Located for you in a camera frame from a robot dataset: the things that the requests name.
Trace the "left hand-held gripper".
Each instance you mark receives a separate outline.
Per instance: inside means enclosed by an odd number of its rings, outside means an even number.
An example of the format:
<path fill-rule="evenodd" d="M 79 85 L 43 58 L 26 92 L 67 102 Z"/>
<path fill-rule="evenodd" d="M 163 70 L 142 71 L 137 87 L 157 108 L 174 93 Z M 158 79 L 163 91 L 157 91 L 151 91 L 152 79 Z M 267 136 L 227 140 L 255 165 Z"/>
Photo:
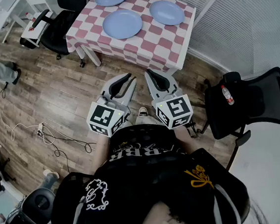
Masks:
<path fill-rule="evenodd" d="M 131 73 L 124 73 L 108 80 L 101 90 L 97 102 L 92 102 L 87 116 L 87 124 L 91 131 L 112 137 L 125 123 L 130 114 L 128 104 L 130 103 L 137 84 L 136 77 L 133 77 L 127 85 L 120 98 L 111 100 L 119 92 L 125 82 L 132 76 Z"/>

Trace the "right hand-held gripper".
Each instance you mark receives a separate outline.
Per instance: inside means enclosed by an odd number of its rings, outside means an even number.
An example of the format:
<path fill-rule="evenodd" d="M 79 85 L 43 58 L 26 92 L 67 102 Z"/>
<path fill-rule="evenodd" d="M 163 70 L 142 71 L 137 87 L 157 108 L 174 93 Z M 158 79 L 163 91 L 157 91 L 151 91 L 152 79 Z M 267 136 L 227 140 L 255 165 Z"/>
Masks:
<path fill-rule="evenodd" d="M 193 109 L 174 77 L 154 69 L 147 69 L 144 76 L 159 120 L 171 130 L 189 123 Z"/>

